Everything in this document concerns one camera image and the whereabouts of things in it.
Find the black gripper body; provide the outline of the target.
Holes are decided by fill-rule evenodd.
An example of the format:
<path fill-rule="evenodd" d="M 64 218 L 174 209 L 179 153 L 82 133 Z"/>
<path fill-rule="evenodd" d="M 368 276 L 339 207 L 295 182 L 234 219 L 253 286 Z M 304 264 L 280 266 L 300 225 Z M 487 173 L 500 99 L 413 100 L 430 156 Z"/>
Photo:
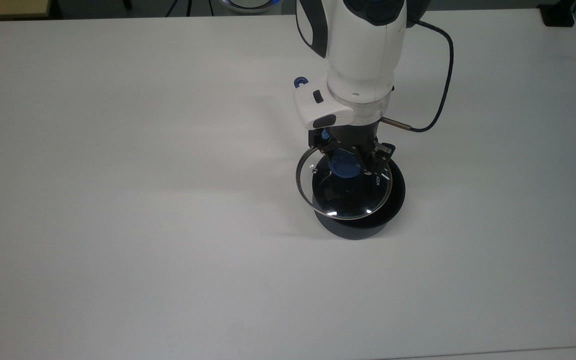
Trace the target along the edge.
<path fill-rule="evenodd" d="M 336 119 L 317 119 L 308 131 L 308 146 L 322 148 L 336 144 L 344 150 L 372 152 L 376 148 L 377 121 L 368 125 L 340 125 Z"/>

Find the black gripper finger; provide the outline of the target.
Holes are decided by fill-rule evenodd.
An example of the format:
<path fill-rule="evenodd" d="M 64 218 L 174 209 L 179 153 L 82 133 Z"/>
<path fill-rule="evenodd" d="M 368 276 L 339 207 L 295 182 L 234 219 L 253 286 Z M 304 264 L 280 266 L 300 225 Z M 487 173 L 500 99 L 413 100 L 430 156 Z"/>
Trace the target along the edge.
<path fill-rule="evenodd" d="M 321 153 L 326 157 L 331 157 L 331 154 L 340 148 L 341 145 L 342 143 L 333 137 L 328 137 L 327 139 L 324 139 L 323 136 L 310 137 L 310 149 Z"/>
<path fill-rule="evenodd" d="M 379 176 L 387 169 L 396 147 L 390 143 L 374 142 L 374 148 L 366 155 L 365 175 Z"/>

